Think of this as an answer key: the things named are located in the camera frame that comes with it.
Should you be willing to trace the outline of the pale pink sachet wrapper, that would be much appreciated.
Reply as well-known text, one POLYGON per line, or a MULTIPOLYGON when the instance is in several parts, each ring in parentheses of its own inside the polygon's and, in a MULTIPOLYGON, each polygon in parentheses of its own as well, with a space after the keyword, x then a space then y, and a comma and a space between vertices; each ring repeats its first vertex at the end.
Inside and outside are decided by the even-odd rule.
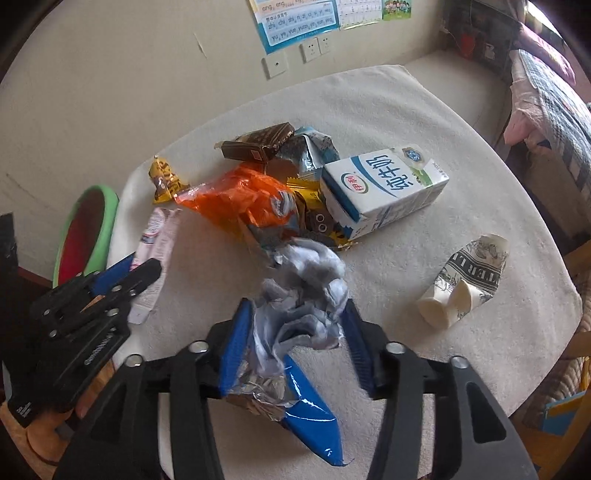
POLYGON ((157 303, 180 225, 180 212, 178 208, 156 207, 142 232, 131 262, 131 269, 134 270, 148 260, 154 259, 160 263, 161 272, 158 279, 132 301, 128 316, 130 324, 144 323, 157 303))

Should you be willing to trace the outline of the small yellow candy wrapper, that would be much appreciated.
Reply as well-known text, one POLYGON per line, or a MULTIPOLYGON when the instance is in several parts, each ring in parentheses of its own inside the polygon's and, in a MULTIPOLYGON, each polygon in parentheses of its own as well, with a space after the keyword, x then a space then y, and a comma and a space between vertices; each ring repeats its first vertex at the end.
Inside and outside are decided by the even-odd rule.
POLYGON ((166 159, 155 156, 148 170, 148 177, 155 191, 152 203, 163 204, 174 201, 182 192, 190 188, 173 172, 166 159))

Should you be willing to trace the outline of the orange plastic wrapper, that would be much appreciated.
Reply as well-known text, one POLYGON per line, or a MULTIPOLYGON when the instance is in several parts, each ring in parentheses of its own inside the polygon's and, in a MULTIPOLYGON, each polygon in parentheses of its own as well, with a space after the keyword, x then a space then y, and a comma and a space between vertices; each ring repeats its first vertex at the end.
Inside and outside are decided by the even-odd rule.
POLYGON ((235 235, 240 234, 242 226, 283 228, 298 221, 297 202, 290 187, 249 162, 180 191, 174 201, 235 235))

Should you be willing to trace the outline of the crushed paper cup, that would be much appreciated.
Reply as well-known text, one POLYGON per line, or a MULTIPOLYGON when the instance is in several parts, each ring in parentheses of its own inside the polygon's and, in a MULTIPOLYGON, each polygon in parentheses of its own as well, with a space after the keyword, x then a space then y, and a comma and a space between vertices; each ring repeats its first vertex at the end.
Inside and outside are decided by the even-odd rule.
POLYGON ((451 255, 416 302, 424 320, 446 330, 496 294, 509 256, 509 241, 481 235, 451 255))

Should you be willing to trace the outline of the blue foil snack bag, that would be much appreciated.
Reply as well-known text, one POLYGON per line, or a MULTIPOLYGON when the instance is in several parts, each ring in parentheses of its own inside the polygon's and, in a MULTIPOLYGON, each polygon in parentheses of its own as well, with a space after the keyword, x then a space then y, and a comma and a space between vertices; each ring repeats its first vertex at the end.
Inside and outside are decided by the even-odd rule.
POLYGON ((329 465, 342 467, 337 417, 290 352, 341 344, 349 300, 345 264, 307 238, 288 241, 270 260, 274 273, 259 297, 235 312, 238 323, 221 355, 221 397, 280 424, 329 465))

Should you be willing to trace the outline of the brown chocolate wrapper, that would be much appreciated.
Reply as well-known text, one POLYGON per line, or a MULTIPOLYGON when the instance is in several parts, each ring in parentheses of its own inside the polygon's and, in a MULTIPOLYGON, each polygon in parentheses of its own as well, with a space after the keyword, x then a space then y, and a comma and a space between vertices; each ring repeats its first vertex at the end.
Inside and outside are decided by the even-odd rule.
POLYGON ((266 163, 276 157, 295 131, 290 122, 283 122, 218 142, 214 148, 221 150, 226 159, 266 163))

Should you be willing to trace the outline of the yellow black snack wrapper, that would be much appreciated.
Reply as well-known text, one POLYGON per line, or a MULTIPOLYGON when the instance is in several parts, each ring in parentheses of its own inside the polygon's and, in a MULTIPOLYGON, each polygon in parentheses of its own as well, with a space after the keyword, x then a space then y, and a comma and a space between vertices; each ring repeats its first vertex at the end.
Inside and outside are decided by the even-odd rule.
POLYGON ((346 249, 351 242, 335 222, 322 196, 320 183, 315 180, 288 178, 287 187, 297 203, 301 237, 310 238, 332 250, 346 249))

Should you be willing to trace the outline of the light blue silver wrapper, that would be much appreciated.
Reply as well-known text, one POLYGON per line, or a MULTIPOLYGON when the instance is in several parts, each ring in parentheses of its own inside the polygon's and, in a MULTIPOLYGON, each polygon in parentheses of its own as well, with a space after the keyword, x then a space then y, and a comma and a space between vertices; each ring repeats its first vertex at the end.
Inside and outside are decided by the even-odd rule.
POLYGON ((294 177, 318 180, 325 165, 339 160, 339 151, 331 136, 304 126, 280 147, 277 157, 294 165, 294 177))

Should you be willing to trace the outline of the white blue milk carton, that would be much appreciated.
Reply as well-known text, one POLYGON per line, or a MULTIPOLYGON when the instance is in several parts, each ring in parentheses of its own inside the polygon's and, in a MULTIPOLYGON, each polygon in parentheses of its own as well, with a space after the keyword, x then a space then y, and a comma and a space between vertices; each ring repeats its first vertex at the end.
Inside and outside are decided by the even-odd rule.
POLYGON ((329 213, 353 241, 431 205, 448 174, 416 145, 339 159, 322 168, 329 213))

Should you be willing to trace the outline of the white table cloth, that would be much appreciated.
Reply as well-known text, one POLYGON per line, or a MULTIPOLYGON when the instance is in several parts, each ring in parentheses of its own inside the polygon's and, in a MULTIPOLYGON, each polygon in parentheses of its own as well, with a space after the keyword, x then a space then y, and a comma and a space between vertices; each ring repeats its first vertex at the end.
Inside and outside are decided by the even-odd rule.
MULTIPOLYGON (((191 185, 238 163, 214 144, 281 123, 311 126, 332 136, 342 158, 337 190, 369 219, 363 236, 342 253, 346 282, 363 320, 419 355, 463 355, 503 409, 513 414, 555 364, 578 326, 581 298, 542 217, 489 144, 400 66, 346 71, 294 85, 242 105, 196 128, 157 155, 191 185), (395 219, 415 205, 413 172, 383 150, 408 145, 435 162, 449 182, 432 205, 395 219), (449 329, 431 328, 415 302, 448 258, 482 234, 509 241, 507 266, 494 298, 449 329)), ((111 238, 109 262, 136 248, 153 210, 148 178, 153 159, 128 177, 111 238)), ((115 355, 146 360, 174 355, 211 325, 231 318, 242 297, 259 294, 269 270, 259 250, 182 208, 167 278, 152 314, 132 325, 115 355)), ((312 454, 293 434, 225 401, 212 401, 211 421, 225 479, 366 479, 385 403, 360 389, 346 344, 294 349, 294 359, 339 420, 349 466, 312 454)))

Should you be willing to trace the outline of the bed with plaid blanket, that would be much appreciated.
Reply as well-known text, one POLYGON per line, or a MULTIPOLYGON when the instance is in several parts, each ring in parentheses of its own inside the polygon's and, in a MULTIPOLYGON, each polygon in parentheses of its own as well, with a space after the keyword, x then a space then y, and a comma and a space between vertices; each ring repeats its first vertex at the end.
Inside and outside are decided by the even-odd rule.
POLYGON ((590 231, 590 111, 538 57, 510 53, 512 112, 504 141, 527 147, 523 183, 568 235, 590 231))

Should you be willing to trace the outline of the red container on shelf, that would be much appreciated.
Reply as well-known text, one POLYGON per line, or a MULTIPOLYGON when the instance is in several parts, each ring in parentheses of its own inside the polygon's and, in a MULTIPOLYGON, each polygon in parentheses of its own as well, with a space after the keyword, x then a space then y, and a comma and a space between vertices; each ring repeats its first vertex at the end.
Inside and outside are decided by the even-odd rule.
POLYGON ((459 41, 460 55, 465 59, 471 60, 474 56, 475 48, 476 37, 471 33, 462 33, 459 41))

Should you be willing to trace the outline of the dark bedside shelf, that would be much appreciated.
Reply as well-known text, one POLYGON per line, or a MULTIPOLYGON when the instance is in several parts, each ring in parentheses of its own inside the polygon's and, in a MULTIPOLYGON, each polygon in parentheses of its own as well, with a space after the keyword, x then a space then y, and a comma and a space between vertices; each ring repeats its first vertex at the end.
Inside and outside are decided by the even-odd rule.
POLYGON ((473 34, 476 48, 469 61, 500 77, 510 76, 510 51, 514 48, 519 30, 520 23, 510 13, 486 1, 445 2, 441 26, 445 49, 460 55, 460 35, 473 34))

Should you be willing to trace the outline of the white wall socket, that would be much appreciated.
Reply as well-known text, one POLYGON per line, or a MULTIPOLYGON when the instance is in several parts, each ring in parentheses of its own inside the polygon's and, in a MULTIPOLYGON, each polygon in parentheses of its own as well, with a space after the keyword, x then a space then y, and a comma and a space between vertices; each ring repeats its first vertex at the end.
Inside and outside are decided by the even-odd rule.
POLYGON ((317 37, 308 38, 301 42, 300 50, 304 63, 310 63, 322 55, 317 37))
POLYGON ((332 42, 328 34, 322 34, 318 36, 318 48, 322 55, 328 54, 332 51, 332 42))
POLYGON ((270 80, 286 73, 288 68, 287 55, 283 51, 273 52, 262 59, 266 79, 270 80))

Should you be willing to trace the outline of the green chart wall poster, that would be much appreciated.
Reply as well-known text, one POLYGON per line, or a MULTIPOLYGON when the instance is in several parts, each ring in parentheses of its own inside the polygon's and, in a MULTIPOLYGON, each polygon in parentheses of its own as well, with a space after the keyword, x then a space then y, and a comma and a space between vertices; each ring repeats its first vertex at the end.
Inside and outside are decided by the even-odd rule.
POLYGON ((410 19, 412 0, 384 0, 382 19, 384 21, 410 19))

